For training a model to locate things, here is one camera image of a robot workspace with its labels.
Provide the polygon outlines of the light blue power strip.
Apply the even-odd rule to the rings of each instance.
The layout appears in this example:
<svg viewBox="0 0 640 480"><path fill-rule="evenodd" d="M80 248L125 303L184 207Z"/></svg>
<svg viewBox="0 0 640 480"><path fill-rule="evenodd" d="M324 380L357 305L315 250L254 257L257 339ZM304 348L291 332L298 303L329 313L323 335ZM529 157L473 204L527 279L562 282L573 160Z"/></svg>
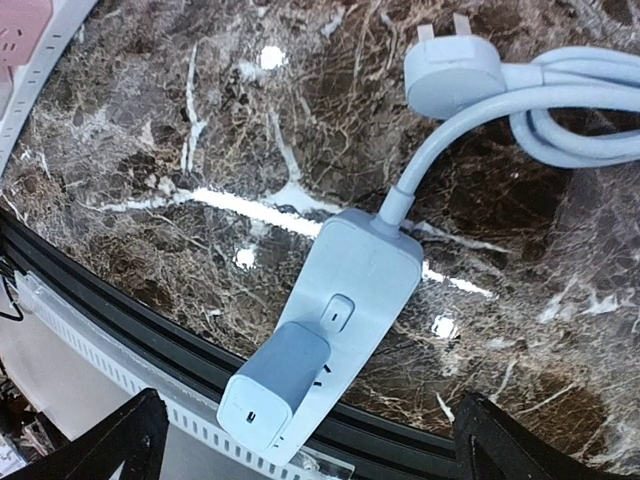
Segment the light blue power strip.
<svg viewBox="0 0 640 480"><path fill-rule="evenodd" d="M305 326L329 343L330 357L279 439L256 453L277 465L295 455L399 316L421 280L422 261L415 240L361 210L325 222L276 329Z"/></svg>

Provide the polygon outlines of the pink cube socket adapter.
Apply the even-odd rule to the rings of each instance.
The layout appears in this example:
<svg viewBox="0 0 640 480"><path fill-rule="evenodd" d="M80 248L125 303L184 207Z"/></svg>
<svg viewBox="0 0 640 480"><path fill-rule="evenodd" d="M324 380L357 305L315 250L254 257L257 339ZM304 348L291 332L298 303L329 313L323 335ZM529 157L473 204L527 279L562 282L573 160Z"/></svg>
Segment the pink cube socket adapter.
<svg viewBox="0 0 640 480"><path fill-rule="evenodd" d="M1 65L26 65L53 13L50 0L1 0Z"/></svg>

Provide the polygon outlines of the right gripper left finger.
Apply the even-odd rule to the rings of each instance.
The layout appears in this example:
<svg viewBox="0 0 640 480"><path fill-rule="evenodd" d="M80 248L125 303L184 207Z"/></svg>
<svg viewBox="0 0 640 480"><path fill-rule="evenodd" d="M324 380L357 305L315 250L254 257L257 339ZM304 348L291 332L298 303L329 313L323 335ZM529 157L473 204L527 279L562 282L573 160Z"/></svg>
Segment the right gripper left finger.
<svg viewBox="0 0 640 480"><path fill-rule="evenodd" d="M73 442L9 475L11 479L158 479L169 420L146 388Z"/></svg>

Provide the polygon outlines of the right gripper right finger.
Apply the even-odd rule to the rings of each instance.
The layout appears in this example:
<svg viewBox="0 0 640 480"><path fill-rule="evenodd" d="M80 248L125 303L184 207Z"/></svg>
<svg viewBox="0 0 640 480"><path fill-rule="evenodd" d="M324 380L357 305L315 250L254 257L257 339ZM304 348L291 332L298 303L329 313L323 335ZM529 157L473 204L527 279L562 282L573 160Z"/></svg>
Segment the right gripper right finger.
<svg viewBox="0 0 640 480"><path fill-rule="evenodd" d="M454 422L459 479L606 479L533 435L487 397L468 393Z"/></svg>

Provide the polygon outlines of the small blue charger plug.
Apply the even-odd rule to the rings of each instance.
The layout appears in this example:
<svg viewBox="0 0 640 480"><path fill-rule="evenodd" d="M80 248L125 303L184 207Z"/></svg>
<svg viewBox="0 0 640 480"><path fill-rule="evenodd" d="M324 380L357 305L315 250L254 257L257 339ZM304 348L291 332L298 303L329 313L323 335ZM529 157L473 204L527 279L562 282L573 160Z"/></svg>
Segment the small blue charger plug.
<svg viewBox="0 0 640 480"><path fill-rule="evenodd" d="M329 343L287 322L229 379L217 420L249 450L264 452L279 439L329 359Z"/></svg>

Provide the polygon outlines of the white multicolour power strip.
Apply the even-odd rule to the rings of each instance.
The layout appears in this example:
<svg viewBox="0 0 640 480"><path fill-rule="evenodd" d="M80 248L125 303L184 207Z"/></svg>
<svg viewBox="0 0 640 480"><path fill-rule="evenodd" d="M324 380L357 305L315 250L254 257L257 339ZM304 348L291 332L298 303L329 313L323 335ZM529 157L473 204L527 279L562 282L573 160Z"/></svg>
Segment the white multicolour power strip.
<svg viewBox="0 0 640 480"><path fill-rule="evenodd" d="M5 169L44 84L96 0L52 0L52 17L26 65L1 65L1 168Z"/></svg>

